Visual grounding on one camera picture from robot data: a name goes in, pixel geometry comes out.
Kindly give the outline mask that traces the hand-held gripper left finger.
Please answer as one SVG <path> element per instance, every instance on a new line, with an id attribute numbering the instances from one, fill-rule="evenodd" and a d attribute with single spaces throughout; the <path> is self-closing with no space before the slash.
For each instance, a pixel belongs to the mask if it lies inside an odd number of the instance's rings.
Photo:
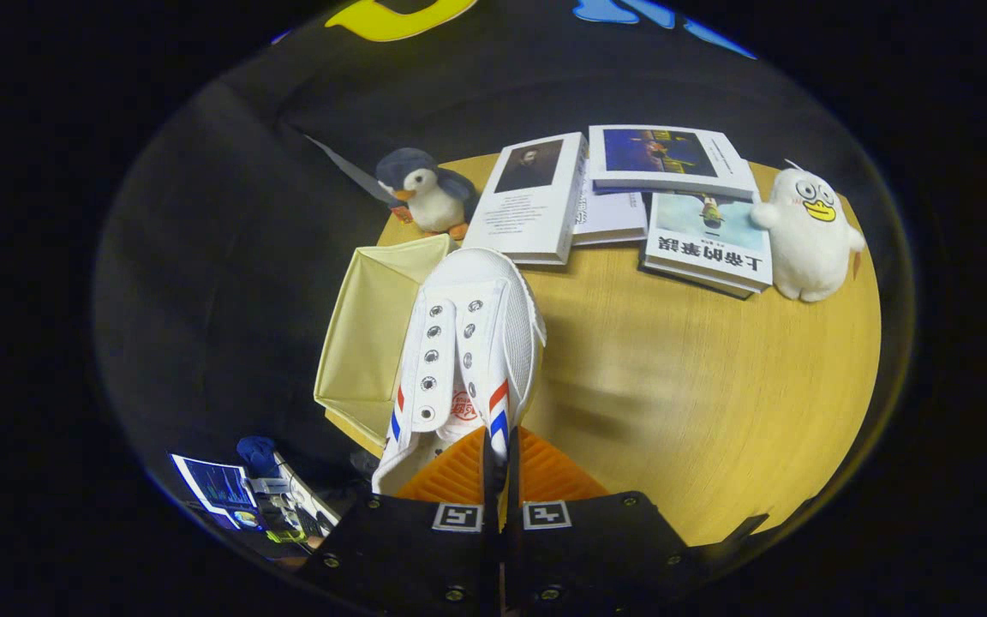
<path id="1" fill-rule="evenodd" d="M 463 481 L 449 500 L 365 494 L 299 567 L 329 614 L 496 616 L 497 468 L 487 430 L 455 442 L 416 483 Z"/>

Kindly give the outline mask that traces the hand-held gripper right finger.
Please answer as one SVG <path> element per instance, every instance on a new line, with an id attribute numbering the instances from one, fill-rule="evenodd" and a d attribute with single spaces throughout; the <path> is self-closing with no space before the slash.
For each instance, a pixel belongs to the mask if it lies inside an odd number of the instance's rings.
<path id="1" fill-rule="evenodd" d="M 551 445 L 517 427 L 506 477 L 509 616 L 659 616 L 702 581 L 702 560 L 638 491 L 526 499 Z"/>

